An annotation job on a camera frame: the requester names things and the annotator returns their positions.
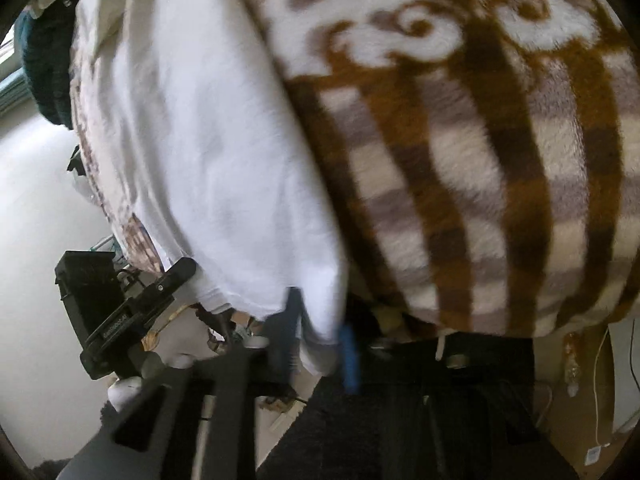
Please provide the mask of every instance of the brown and white fleece blanket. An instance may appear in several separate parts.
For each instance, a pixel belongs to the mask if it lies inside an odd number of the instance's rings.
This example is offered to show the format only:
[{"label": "brown and white fleece blanket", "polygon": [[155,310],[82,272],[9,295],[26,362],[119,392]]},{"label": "brown and white fleece blanket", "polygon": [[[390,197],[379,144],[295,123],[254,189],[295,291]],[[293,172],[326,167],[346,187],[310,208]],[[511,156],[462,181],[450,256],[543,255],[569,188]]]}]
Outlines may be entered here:
[{"label": "brown and white fleece blanket", "polygon": [[377,301],[508,336],[640,312],[640,56],[604,0],[245,1]]}]

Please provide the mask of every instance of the floor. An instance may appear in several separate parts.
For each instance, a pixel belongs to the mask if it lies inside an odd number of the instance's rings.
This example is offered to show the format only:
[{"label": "floor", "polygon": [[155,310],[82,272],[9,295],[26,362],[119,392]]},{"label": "floor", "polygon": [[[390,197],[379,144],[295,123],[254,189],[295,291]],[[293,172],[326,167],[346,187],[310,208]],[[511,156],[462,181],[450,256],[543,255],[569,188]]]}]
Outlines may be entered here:
[{"label": "floor", "polygon": [[601,444],[610,446],[602,449],[600,459],[595,464],[584,465],[588,450],[596,446],[593,365],[605,330],[604,326],[594,326],[585,329],[582,334],[578,355],[582,377],[578,394],[573,398],[567,394],[562,377],[563,334],[552,334],[534,341],[536,377],[551,384],[554,393],[542,431],[584,480],[599,478],[613,462],[629,436],[629,433],[613,435],[611,431],[614,368],[611,348],[606,340],[598,360],[595,383],[598,393],[598,439]]},{"label": "floor", "polygon": [[[172,310],[168,309],[156,321],[155,326],[162,324],[171,312]],[[187,309],[160,333],[156,353],[164,362],[177,353],[192,354],[199,359],[209,358],[214,353],[207,346],[208,337],[206,326],[195,317],[193,310]],[[313,393],[318,380],[319,377],[311,375],[298,364],[292,386],[298,395],[306,400]],[[262,463],[303,408],[302,403],[296,402],[286,414],[270,412],[265,409],[258,410],[256,418],[257,465]]]},{"label": "floor", "polygon": [[66,172],[77,143],[31,102],[0,118],[0,424],[29,466],[78,452],[105,399],[80,364],[54,275],[66,250],[110,232]]}]

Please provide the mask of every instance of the white wall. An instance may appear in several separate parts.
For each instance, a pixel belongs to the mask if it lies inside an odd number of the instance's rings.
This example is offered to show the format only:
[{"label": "white wall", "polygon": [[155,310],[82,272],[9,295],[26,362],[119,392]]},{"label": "white wall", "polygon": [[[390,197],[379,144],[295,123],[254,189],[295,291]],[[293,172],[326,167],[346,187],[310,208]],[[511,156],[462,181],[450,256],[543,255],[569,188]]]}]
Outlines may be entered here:
[{"label": "white wall", "polygon": [[0,118],[0,424],[29,466],[75,454],[106,400],[80,364],[54,284],[65,250],[109,233],[66,174],[76,143],[31,102]]},{"label": "white wall", "polygon": [[640,322],[623,319],[609,325],[611,351],[615,370],[616,402],[613,413],[613,431],[631,430],[638,420],[640,392],[634,381],[629,363],[633,364],[636,377],[640,377]]}]

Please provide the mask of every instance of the white sheet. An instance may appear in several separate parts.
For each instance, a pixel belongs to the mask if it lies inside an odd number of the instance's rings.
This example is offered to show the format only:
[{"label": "white sheet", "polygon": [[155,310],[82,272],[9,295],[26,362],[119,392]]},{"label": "white sheet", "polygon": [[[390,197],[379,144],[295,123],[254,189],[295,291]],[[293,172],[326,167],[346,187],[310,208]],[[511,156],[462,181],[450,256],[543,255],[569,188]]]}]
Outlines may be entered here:
[{"label": "white sheet", "polygon": [[[311,322],[303,339],[334,344],[342,243],[242,1],[81,0],[77,13],[74,105],[98,185],[140,219],[165,267],[199,264],[181,299],[264,318],[298,286]],[[327,357],[306,364],[327,371]]]}]

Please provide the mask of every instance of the electrical cord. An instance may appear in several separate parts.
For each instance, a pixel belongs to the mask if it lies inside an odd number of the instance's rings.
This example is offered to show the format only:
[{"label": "electrical cord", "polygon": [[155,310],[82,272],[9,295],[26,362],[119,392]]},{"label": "electrical cord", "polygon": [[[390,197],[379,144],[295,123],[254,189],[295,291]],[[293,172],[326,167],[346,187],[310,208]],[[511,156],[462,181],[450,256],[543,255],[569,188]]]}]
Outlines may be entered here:
[{"label": "electrical cord", "polygon": [[634,371],[634,336],[636,335],[636,320],[634,319],[634,323],[631,328],[631,343],[629,344],[629,368],[631,368],[631,375],[634,378],[634,382],[636,383],[636,388],[638,389],[638,393],[640,394],[640,384],[638,384],[638,378],[636,377],[636,372]]},{"label": "electrical cord", "polygon": [[598,393],[596,391],[596,371],[598,370],[598,359],[600,357],[600,352],[602,351],[602,346],[604,345],[604,341],[607,339],[607,335],[609,335],[609,327],[604,331],[604,335],[602,336],[602,341],[600,342],[600,346],[598,347],[598,353],[596,354],[596,361],[593,363],[593,401],[596,405],[596,444],[598,446],[602,446],[600,443],[600,439],[598,438],[598,430],[600,429],[600,410],[598,409]]},{"label": "electrical cord", "polygon": [[549,394],[549,398],[548,398],[548,401],[546,402],[545,409],[542,410],[538,415],[538,420],[536,421],[536,428],[540,428],[542,421],[545,420],[546,414],[549,412],[549,409],[551,408],[551,404],[554,402],[554,391],[551,388],[551,385],[543,382],[540,382],[540,384],[543,384],[546,387],[546,391]]}]

